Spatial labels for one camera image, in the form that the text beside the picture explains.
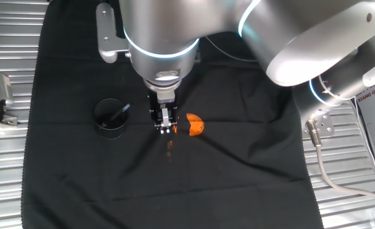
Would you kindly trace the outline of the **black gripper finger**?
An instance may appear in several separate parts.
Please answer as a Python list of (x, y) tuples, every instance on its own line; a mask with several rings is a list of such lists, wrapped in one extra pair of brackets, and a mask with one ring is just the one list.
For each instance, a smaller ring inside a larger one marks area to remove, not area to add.
[(151, 110), (151, 118), (154, 121), (155, 128), (161, 133), (165, 134), (166, 130), (162, 127), (162, 111), (161, 109), (153, 109)]
[(166, 134), (171, 132), (173, 126), (177, 125), (176, 108), (164, 109), (164, 131)]

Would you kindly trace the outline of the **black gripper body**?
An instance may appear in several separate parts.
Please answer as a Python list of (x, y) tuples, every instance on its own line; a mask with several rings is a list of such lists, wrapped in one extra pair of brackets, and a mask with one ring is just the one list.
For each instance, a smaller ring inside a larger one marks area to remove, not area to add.
[(150, 100), (150, 114), (152, 118), (162, 118), (163, 108), (167, 108), (169, 117), (174, 118), (177, 110), (176, 101), (159, 104), (157, 101), (157, 94), (155, 92), (149, 92), (148, 96)]

